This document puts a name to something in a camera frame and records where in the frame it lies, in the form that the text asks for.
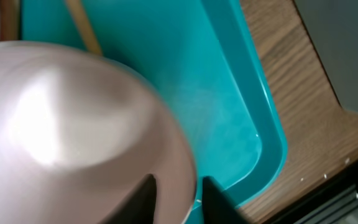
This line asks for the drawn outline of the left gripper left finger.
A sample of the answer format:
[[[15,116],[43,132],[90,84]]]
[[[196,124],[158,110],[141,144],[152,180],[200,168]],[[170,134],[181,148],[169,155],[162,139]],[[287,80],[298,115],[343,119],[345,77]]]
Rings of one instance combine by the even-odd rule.
[[[147,174],[102,224],[153,224],[156,201],[157,181],[152,174]]]

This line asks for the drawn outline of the wooden chopstick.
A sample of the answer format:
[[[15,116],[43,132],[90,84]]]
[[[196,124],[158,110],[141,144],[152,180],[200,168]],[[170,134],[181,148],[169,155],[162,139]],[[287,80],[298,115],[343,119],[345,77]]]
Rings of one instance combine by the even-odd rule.
[[[65,4],[67,5],[86,50],[93,54],[103,56],[103,51],[81,0],[65,0]]]

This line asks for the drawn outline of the pink bowl with rice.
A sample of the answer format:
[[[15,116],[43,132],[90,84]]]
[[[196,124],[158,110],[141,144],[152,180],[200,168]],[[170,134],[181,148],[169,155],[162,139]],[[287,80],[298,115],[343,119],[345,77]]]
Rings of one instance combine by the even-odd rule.
[[[145,79],[71,47],[0,43],[0,223],[102,223],[148,175],[155,223],[184,223],[195,161]]]

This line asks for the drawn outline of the grey dishwasher rack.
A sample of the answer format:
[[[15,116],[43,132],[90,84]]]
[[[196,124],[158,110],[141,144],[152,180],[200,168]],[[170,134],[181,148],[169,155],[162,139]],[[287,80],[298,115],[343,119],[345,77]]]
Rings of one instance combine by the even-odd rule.
[[[295,5],[340,105],[358,114],[358,0]]]

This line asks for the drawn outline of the teal serving tray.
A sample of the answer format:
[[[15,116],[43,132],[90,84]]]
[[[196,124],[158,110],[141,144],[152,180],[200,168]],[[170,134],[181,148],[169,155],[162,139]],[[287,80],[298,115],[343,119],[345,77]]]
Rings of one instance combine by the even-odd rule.
[[[282,170],[287,140],[234,0],[85,0],[105,57],[147,79],[191,144],[198,177],[241,207]]]

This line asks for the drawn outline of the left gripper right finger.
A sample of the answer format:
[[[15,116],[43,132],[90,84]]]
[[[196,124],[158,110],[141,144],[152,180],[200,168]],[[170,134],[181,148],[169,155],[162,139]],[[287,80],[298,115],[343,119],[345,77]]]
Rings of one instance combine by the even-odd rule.
[[[204,177],[202,187],[204,224],[251,224],[234,208],[212,177]]]

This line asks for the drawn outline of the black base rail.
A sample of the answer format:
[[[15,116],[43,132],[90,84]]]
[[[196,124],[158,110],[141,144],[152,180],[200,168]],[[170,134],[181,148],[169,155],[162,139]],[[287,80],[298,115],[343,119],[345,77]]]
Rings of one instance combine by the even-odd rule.
[[[358,223],[358,160],[265,223]]]

